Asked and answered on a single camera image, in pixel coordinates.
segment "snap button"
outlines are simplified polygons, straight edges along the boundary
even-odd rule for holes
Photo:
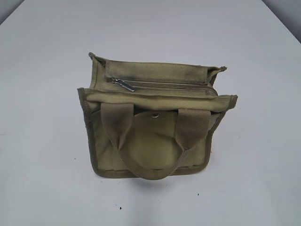
[[[159,114],[154,113],[154,114],[151,115],[151,117],[155,119],[155,118],[159,117]]]

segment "zipper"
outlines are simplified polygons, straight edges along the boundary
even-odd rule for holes
[[[127,89],[128,91],[131,91],[131,92],[135,92],[136,89],[131,86],[130,84],[128,84],[127,82],[121,80],[121,79],[112,79],[113,80],[113,83],[114,84],[117,84],[117,85],[120,85],[121,87]]]
[[[180,84],[180,83],[161,83],[161,82],[149,82],[149,81],[127,81],[121,79],[112,78],[114,84],[118,84],[123,88],[135,92],[137,87],[146,88],[169,88],[169,89],[206,89],[217,94],[216,90],[206,85],[192,85],[192,84]]]

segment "zipper pull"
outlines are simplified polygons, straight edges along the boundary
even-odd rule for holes
[[[121,79],[114,79],[113,78],[112,80],[113,80],[114,84],[118,84],[121,87],[127,89],[128,91],[131,91],[131,92],[135,92],[136,91],[136,89],[133,86],[131,86],[130,84],[126,83],[125,81],[123,81]]]

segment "white surface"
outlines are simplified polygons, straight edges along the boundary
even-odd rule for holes
[[[76,91],[89,51],[228,66],[215,87],[238,104],[204,171],[94,174]],[[301,225],[301,46],[261,1],[26,0],[0,53],[0,225]]]

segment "olive green canvas bag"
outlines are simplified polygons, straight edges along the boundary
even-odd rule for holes
[[[206,167],[213,132],[237,101],[213,88],[226,67],[89,56],[91,85],[78,92],[97,175],[157,180]]]

